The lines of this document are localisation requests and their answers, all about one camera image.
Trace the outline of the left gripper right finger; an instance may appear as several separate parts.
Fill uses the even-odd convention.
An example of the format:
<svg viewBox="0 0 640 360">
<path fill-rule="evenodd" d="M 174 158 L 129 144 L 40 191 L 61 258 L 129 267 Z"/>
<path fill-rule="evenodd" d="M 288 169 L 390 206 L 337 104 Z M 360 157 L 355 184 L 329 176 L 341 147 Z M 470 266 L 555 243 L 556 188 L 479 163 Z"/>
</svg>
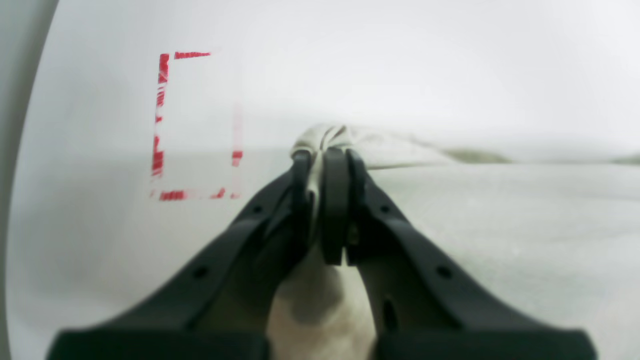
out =
<svg viewBox="0 0 640 360">
<path fill-rule="evenodd" d="M 324 261 L 358 269 L 375 360 L 596 360 L 582 330 L 547 325 L 487 291 L 422 235 L 354 150 L 322 155 Z"/>
</svg>

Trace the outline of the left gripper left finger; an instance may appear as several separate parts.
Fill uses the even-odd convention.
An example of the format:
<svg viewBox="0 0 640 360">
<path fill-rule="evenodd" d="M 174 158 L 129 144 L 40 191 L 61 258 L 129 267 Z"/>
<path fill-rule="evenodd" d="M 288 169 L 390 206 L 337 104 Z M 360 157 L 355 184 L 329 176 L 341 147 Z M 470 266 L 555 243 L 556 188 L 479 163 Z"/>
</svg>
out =
<svg viewBox="0 0 640 360">
<path fill-rule="evenodd" d="M 228 228 L 141 303 L 65 330 L 50 360 L 268 360 L 275 292 L 310 249 L 312 155 L 263 187 Z"/>
</svg>

